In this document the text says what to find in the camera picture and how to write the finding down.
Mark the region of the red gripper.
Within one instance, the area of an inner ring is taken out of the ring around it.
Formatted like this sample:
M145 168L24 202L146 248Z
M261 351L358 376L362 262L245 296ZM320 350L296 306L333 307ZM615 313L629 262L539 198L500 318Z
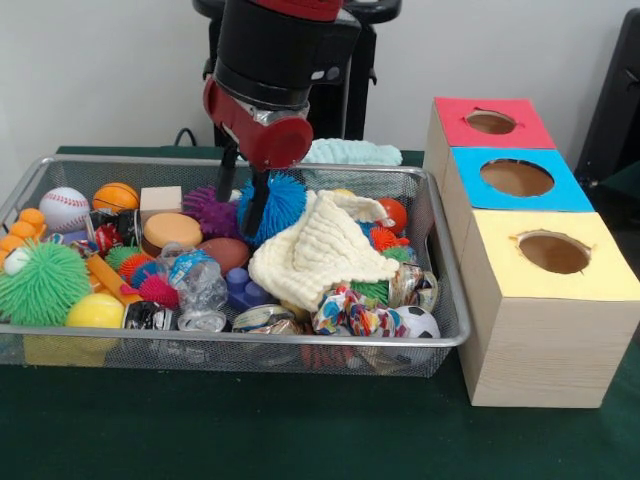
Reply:
M238 152L251 168L252 194L247 206L243 233L254 238L259 231L269 198L268 170L286 169L299 163L313 141L307 120L309 104L302 109L272 110L238 100L208 78L203 93L204 108L214 125L236 145L227 145L218 171L217 201L230 200Z

